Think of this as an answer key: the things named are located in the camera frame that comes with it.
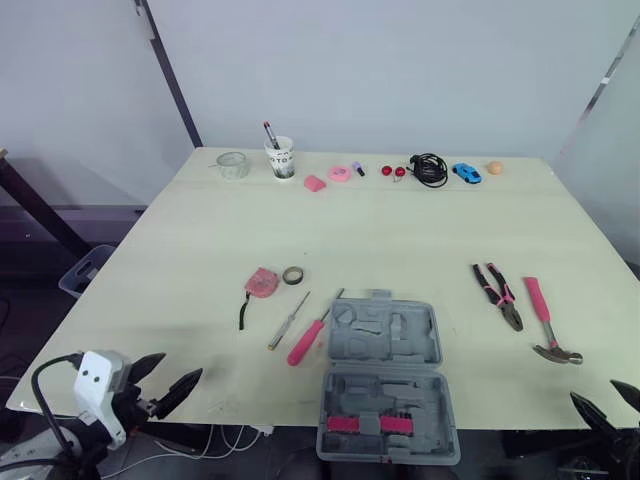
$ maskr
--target wooden table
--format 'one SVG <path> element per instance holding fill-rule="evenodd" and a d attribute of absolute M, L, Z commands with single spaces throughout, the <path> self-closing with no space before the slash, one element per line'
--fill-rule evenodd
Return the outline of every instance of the wooden table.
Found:
<path fill-rule="evenodd" d="M 285 358 L 329 305 L 369 289 L 435 308 L 444 353 L 441 372 L 456 424 L 467 429 L 586 428 L 574 390 L 617 427 L 637 427 L 637 413 L 609 379 L 640 385 L 638 282 L 551 169 L 533 158 L 503 158 L 504 174 L 486 174 L 490 158 L 446 158 L 474 165 L 479 185 L 452 176 L 432 190 L 414 178 L 394 183 L 382 165 L 408 155 L 296 152 L 296 175 L 277 180 L 266 155 L 243 150 L 252 167 L 225 181 L 216 157 L 197 149 L 153 201 L 36 358 L 113 349 L 136 359 L 168 355 L 142 382 L 145 398 L 162 395 L 183 373 L 205 369 L 173 422 L 316 425 L 329 362 L 321 337 L 298 367 Z M 311 193 L 309 174 L 360 161 L 366 172 Z M 495 262 L 510 283 L 525 325 L 514 332 L 476 283 L 470 265 Z M 281 284 L 252 299 L 238 331 L 243 285 L 257 267 L 305 270 L 299 286 Z M 558 365 L 531 349 L 544 344 L 521 280 L 536 276 L 560 344 L 584 355 Z M 275 351 L 267 344 L 306 290 L 311 296 Z M 27 376 L 8 407 L 36 410 Z M 74 372 L 53 367 L 43 390 L 60 414 L 77 413 Z"/>

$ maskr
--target pink screwdriver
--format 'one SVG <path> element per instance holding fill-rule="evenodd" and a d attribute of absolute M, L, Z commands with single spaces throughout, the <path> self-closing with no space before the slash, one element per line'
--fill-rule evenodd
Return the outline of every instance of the pink screwdriver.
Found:
<path fill-rule="evenodd" d="M 344 292 L 344 288 L 338 290 L 336 298 L 340 298 L 342 292 Z M 287 363 L 289 365 L 291 365 L 292 367 L 296 366 L 304 358 L 306 353 L 309 351 L 309 348 L 311 348 L 313 341 L 318 336 L 318 333 L 320 333 L 320 330 L 322 330 L 322 327 L 324 327 L 324 319 L 327 315 L 329 315 L 330 311 L 331 307 L 327 308 L 327 311 L 324 312 L 324 315 L 322 315 L 322 317 L 320 317 L 318 320 L 315 320 L 311 324 L 309 329 L 304 332 L 304 335 L 302 335 L 300 340 L 298 340 L 298 343 L 296 343 L 296 346 L 293 347 L 293 350 L 291 350 L 291 353 L 289 353 L 289 356 L 287 357 Z"/>

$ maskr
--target gray tool case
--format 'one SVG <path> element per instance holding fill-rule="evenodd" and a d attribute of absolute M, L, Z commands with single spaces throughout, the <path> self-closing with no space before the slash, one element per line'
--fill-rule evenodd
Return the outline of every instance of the gray tool case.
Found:
<path fill-rule="evenodd" d="M 339 298 L 331 305 L 329 369 L 322 390 L 316 450 L 329 461 L 455 465 L 458 433 L 431 305 Z M 410 418 L 410 434 L 382 431 L 380 417 Z M 329 417 L 357 432 L 329 431 Z"/>

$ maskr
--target hammer head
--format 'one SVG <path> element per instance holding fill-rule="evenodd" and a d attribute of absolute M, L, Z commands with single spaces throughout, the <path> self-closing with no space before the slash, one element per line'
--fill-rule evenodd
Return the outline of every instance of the hammer head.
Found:
<path fill-rule="evenodd" d="M 533 347 L 533 350 L 540 356 L 555 363 L 573 363 L 580 365 L 582 363 L 582 355 L 579 353 L 565 352 L 560 347 L 543 348 L 540 345 Z"/>

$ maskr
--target pliers handle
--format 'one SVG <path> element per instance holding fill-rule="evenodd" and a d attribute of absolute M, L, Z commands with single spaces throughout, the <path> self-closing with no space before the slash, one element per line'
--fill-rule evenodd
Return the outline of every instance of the pliers handle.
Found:
<path fill-rule="evenodd" d="M 498 285 L 500 286 L 500 293 L 498 293 L 495 288 L 489 285 L 489 282 L 487 282 L 487 279 L 480 271 L 480 265 L 478 265 L 477 263 L 473 265 L 473 273 L 475 274 L 480 286 L 484 289 L 485 292 L 487 292 L 489 301 L 498 307 L 503 303 L 513 303 L 516 297 L 509 288 L 509 285 L 507 285 L 507 281 L 502 276 L 502 273 L 500 273 L 500 270 L 498 270 L 498 268 L 493 263 L 488 263 L 487 268 L 498 281 Z"/>

